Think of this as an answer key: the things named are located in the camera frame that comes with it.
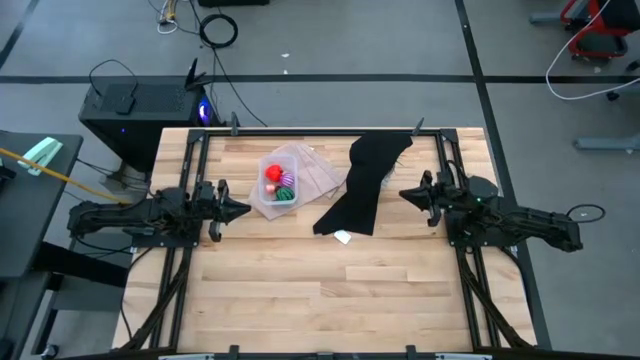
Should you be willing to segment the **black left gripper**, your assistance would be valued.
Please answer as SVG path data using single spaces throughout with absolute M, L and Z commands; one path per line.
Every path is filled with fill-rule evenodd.
M 228 185 L 225 179 L 219 180 L 216 186 L 211 181 L 200 182 L 196 187 L 194 201 L 200 217 L 211 221 L 208 234 L 213 242 L 222 240 L 221 223 L 230 223 L 251 211 L 250 205 L 228 196 Z

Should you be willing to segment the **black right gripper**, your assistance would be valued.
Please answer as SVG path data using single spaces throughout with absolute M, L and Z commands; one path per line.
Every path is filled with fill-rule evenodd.
M 443 172 L 437 172 L 436 176 L 433 176 L 431 171 L 425 170 L 422 184 L 412 189 L 401 190 L 399 195 L 420 211 L 427 210 L 430 215 L 427 224 L 437 226 L 442 218 L 443 208 L 448 206 L 448 192 L 452 188 L 450 176 Z

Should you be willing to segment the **clear plastic tupperware container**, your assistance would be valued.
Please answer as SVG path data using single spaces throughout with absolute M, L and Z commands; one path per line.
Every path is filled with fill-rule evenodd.
M 274 185 L 277 185 L 278 187 L 281 187 L 280 183 L 271 182 L 268 179 L 266 179 L 265 176 L 264 176 L 264 170 L 269 165 L 272 165 L 272 164 L 280 165 L 283 168 L 284 172 L 290 172 L 296 177 L 295 185 L 292 188 L 294 190 L 295 194 L 296 194 L 296 196 L 295 196 L 295 198 L 293 200 L 291 200 L 291 201 L 277 201 L 275 194 L 268 194 L 265 191 L 265 186 L 267 184 L 274 184 Z M 267 155 L 267 156 L 263 157 L 259 162 L 257 190 L 258 190 L 259 200 L 262 203 L 264 203 L 265 205 L 269 205 L 269 206 L 291 206 L 291 205 L 293 205 L 297 201 L 298 195 L 299 195 L 299 190 L 298 190 L 298 162 L 297 162 L 297 159 L 293 155 L 290 155 L 290 154 L 270 154 L 270 155 Z

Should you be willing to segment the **black cloth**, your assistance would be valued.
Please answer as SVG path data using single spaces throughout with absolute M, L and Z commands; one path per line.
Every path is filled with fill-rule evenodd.
M 328 235 L 344 230 L 371 236 L 382 181 L 412 144 L 409 134 L 394 132 L 369 132 L 357 139 L 349 150 L 346 192 L 313 225 L 313 233 Z

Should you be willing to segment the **beige cloth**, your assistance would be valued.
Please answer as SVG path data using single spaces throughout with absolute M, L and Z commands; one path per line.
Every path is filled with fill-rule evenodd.
M 291 206 L 265 205 L 258 197 L 257 179 L 250 192 L 249 203 L 267 220 L 274 220 L 321 196 L 331 199 L 346 179 L 345 172 L 338 170 L 307 144 L 287 143 L 270 154 L 290 154 L 297 159 L 299 195 Z

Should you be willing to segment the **black computer tower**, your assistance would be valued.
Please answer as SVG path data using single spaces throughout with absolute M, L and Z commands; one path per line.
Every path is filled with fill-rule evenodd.
M 220 124 L 204 87 L 176 77 L 101 82 L 88 90 L 79 121 L 139 172 L 153 170 L 164 129 Z

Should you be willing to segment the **black wifi antenna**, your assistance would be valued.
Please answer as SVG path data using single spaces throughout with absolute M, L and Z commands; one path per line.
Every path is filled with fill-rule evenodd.
M 200 74 L 196 73 L 197 63 L 198 63 L 198 58 L 195 58 L 191 66 L 189 67 L 189 71 L 185 78 L 184 89 L 187 91 L 195 90 L 198 87 L 202 87 L 210 83 L 210 81 L 207 81 L 204 79 L 206 75 L 205 72 L 202 72 Z

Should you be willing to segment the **yellow rod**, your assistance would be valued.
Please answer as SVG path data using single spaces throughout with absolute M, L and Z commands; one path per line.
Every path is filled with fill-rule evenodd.
M 41 172 L 43 172 L 43 173 L 45 173 L 45 174 L 47 174 L 47 175 L 49 175 L 51 177 L 54 177 L 54 178 L 56 178 L 58 180 L 61 180 L 61 181 L 65 182 L 65 183 L 67 183 L 67 184 L 72 184 L 73 186 L 75 186 L 75 187 L 77 187 L 79 189 L 82 189 L 85 192 L 88 192 L 88 193 L 93 194 L 95 196 L 98 196 L 98 197 L 101 197 L 101 198 L 104 198 L 104 199 L 107 199 L 107 200 L 110 200 L 110 201 L 113 201 L 113 202 L 119 203 L 119 204 L 130 204 L 131 203 L 128 200 L 123 200 L 123 199 L 117 198 L 117 197 L 115 197 L 113 195 L 109 195 L 109 194 L 100 192 L 98 190 L 95 190 L 95 189 L 93 189 L 93 188 L 91 188 L 89 186 L 86 186 L 86 185 L 84 185 L 84 184 L 82 184 L 82 183 L 80 183 L 80 182 L 78 182 L 78 181 L 66 176 L 66 175 L 63 175 L 63 174 L 61 174 L 61 173 L 59 173 L 57 171 L 54 171 L 54 170 L 51 170 L 51 169 L 46 168 L 44 166 L 41 166 L 41 165 L 31 161 L 31 160 L 28 160 L 28 159 L 26 159 L 26 158 L 24 158 L 24 157 L 22 157 L 22 156 L 20 156 L 20 155 L 18 155 L 16 153 L 11 152 L 11 151 L 9 151 L 9 150 L 7 150 L 5 148 L 1 148 L 0 147 L 0 154 L 8 156 L 8 157 L 10 157 L 10 158 L 12 158 L 12 159 L 14 159 L 16 161 L 20 161 L 20 162 L 26 163 L 27 165 L 30 165 L 32 168 L 40 170 Z

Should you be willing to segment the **grey floor stand foot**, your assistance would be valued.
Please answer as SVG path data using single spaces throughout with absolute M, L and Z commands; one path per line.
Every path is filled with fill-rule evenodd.
M 628 153 L 640 151 L 640 133 L 628 137 L 581 137 L 574 146 L 580 150 L 623 150 Z

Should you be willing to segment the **mint green stapler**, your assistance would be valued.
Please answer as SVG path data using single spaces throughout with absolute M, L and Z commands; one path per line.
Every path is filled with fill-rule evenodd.
M 57 155 L 57 153 L 62 149 L 62 147 L 62 142 L 52 137 L 46 137 L 39 143 L 34 145 L 22 157 L 41 167 L 46 168 Z M 23 161 L 18 161 L 18 165 L 26 169 L 27 172 L 32 176 L 39 176 L 42 173 L 41 169 L 33 167 L 32 165 Z

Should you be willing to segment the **black desk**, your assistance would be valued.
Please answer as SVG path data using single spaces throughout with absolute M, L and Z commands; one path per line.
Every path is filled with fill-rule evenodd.
M 0 360 L 19 360 L 51 277 L 122 287 L 127 270 L 44 240 L 65 182 L 33 176 L 20 157 L 44 134 L 0 132 L 0 172 L 15 173 L 0 190 Z

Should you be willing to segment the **red and black cart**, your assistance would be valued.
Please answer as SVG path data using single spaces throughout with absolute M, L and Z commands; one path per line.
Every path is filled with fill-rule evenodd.
M 640 6 L 636 0 L 567 0 L 559 11 L 530 14 L 529 22 L 562 24 L 574 36 L 573 59 L 609 60 L 627 54 L 626 37 L 640 30 Z

